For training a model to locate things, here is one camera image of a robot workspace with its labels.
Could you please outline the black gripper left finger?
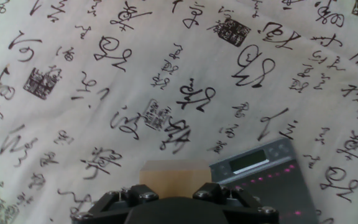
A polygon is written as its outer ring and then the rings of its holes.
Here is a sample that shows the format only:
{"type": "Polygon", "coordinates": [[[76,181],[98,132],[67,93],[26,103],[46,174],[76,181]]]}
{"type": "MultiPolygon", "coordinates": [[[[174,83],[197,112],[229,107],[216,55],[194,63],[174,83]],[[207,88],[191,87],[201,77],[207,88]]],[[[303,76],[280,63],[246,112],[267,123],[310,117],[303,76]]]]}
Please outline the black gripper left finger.
{"type": "Polygon", "coordinates": [[[159,195],[145,184],[108,191],[88,211],[72,215],[71,223],[124,224],[134,207],[158,199],[159,195]]]}

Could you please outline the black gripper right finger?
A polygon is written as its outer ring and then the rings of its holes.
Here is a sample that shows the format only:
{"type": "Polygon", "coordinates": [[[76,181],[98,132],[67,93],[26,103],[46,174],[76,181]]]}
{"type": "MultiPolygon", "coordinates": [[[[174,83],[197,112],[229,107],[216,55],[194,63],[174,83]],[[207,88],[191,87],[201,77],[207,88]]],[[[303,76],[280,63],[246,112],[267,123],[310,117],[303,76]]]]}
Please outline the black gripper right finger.
{"type": "Polygon", "coordinates": [[[194,194],[194,200],[213,205],[208,210],[210,215],[223,218],[228,224],[276,224],[279,222],[279,211],[271,206],[263,206],[257,197],[243,188],[230,189],[217,183],[205,183],[194,194]]]}

